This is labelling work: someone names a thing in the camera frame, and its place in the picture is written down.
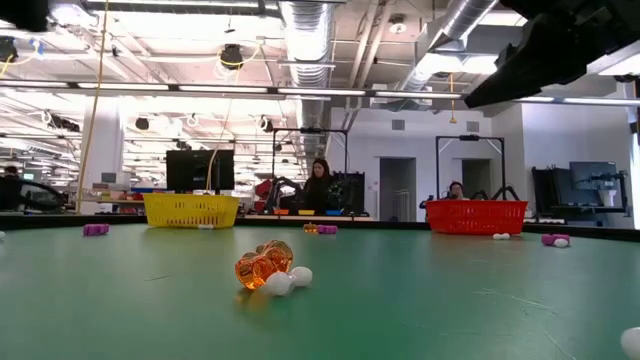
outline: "small orange object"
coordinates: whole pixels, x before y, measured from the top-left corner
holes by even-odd
[[[236,276],[248,289],[255,290],[267,282],[276,271],[288,272],[293,263],[293,251],[284,241],[271,240],[248,252],[236,263]]]

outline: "black stand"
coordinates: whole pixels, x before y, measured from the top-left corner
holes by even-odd
[[[504,160],[504,138],[500,137],[484,137],[478,135],[460,135],[460,136],[436,136],[436,198],[440,199],[440,152],[447,147],[448,143],[445,144],[442,149],[440,149],[440,140],[441,139],[449,139],[451,140],[460,140],[460,141],[480,141],[486,140],[491,147],[493,147],[496,151],[500,153],[500,160],[502,162],[502,187],[500,190],[503,190],[507,187],[506,180],[506,170],[505,170],[505,160]],[[496,146],[491,142],[491,140],[497,140],[500,142],[500,149],[497,149]],[[502,192],[502,200],[507,200],[506,192]]]

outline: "white wall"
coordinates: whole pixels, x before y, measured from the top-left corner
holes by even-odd
[[[450,124],[450,112],[437,115],[428,111],[403,111],[392,113],[386,110],[363,109],[358,114],[349,133],[349,171],[365,172],[365,208],[372,216],[379,214],[380,158],[398,157],[416,159],[416,214],[424,221],[424,210],[417,209],[421,201],[436,194],[436,135],[467,134],[466,121],[480,123],[480,135],[491,135],[491,119],[476,111],[455,113],[457,124]],[[344,118],[343,109],[332,109],[332,127],[337,128]],[[405,131],[392,131],[391,120],[405,120]],[[461,143],[454,140],[441,153],[440,191],[444,191],[452,180],[462,180],[461,158],[494,159],[497,153],[484,142]],[[331,142],[327,159],[334,170],[344,168],[344,150]]]
[[[568,169],[571,161],[614,161],[618,171],[630,171],[631,134],[625,108],[524,104],[522,113],[527,189],[532,208],[535,208],[532,167],[556,165]],[[631,202],[629,178],[626,188]],[[620,205],[619,196],[616,205]],[[615,227],[633,227],[632,218],[622,214],[614,214],[609,220]]]
[[[506,183],[513,186],[520,199],[528,198],[524,166],[522,105],[513,105],[491,119],[493,136],[504,138]],[[492,193],[501,187],[501,168],[492,163]]]

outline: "screen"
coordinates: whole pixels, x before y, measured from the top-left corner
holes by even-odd
[[[178,192],[205,190],[213,150],[167,151],[167,188]],[[211,167],[211,189],[233,190],[233,150],[218,150]]]
[[[618,180],[612,161],[578,161],[569,163],[573,187],[577,190],[614,190]]]

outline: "yellow basket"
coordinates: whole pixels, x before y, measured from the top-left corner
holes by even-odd
[[[224,195],[144,194],[147,223],[158,227],[229,228],[236,221],[237,198]]]

